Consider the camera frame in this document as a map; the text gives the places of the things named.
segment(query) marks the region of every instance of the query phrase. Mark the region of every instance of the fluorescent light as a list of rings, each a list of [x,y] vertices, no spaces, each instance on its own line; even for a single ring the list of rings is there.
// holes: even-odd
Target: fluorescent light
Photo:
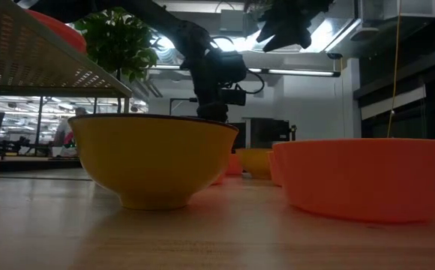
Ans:
[[[6,113],[8,115],[12,115],[12,116],[38,116],[39,112],[15,112],[15,111],[10,111],[10,112],[2,112],[0,111],[0,113]],[[53,112],[43,112],[42,116],[75,116],[74,113],[53,113]]]
[[[150,67],[150,69],[169,70],[169,71],[180,70],[177,64],[156,64],[154,67]]]
[[[74,106],[67,104],[67,103],[60,103],[60,104],[58,104],[58,106],[63,107],[63,108],[68,109],[68,110],[74,109]]]
[[[236,10],[243,11],[244,3],[230,1],[218,4],[217,1],[167,1],[167,0],[156,0],[156,4],[162,6],[166,5],[166,11],[169,12],[199,12],[199,13],[220,13],[221,10]]]
[[[6,126],[4,126],[4,128],[7,128],[7,129],[27,129],[27,130],[30,130],[30,131],[34,131],[35,130],[35,128],[28,127],[28,126],[22,126],[22,127],[16,127],[16,126],[6,127]]]
[[[357,19],[355,22],[352,23],[352,25],[346,29],[346,31],[343,32],[343,34],[340,34],[331,44],[329,44],[329,46],[327,48],[325,48],[324,50],[326,52],[331,51],[332,49],[334,49],[336,47],[336,45],[338,45],[341,41],[343,41],[343,39],[349,35],[356,27],[358,27],[361,24],[361,19]]]
[[[94,106],[93,103],[87,103],[87,102],[76,102],[76,105],[87,105],[87,106]],[[98,106],[113,106],[112,103],[98,103]]]
[[[279,75],[302,75],[302,76],[324,76],[331,77],[335,73],[330,71],[312,71],[312,70],[269,70],[270,74]]]

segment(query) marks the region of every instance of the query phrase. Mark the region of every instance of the yellow cable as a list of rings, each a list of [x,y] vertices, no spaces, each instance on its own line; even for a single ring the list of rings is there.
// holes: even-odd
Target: yellow cable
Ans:
[[[401,11],[403,7],[403,0],[399,1],[399,14],[397,15],[397,31],[396,31],[396,56],[394,59],[394,89],[392,91],[392,103],[391,112],[389,113],[389,124],[388,124],[388,138],[391,136],[391,124],[393,111],[395,109],[395,98],[396,98],[396,88],[398,87],[398,59],[399,59],[399,31],[401,28]]]
[[[346,137],[346,113],[344,112],[344,78],[343,78],[343,69],[344,69],[344,64],[343,64],[343,58],[340,58],[340,90],[341,90],[341,94],[342,94],[342,99],[343,99],[343,128],[344,128],[344,137]]]

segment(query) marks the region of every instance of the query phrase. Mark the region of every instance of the metal shelf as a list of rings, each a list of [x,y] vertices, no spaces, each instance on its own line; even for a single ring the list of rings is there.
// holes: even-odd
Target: metal shelf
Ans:
[[[129,98],[132,91],[10,0],[0,0],[0,95]]]

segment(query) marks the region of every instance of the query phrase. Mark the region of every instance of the desk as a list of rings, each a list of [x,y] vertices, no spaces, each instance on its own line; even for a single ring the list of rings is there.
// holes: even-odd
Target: desk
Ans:
[[[0,269],[435,269],[435,221],[314,216],[228,178],[176,211],[131,211],[92,181],[0,178]]]

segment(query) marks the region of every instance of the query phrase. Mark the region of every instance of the potted plant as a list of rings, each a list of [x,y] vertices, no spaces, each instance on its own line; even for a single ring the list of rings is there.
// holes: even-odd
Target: potted plant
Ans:
[[[88,57],[119,81],[122,77],[129,83],[144,80],[147,69],[156,65],[151,29],[123,8],[93,13],[76,22],[74,28],[86,40]]]

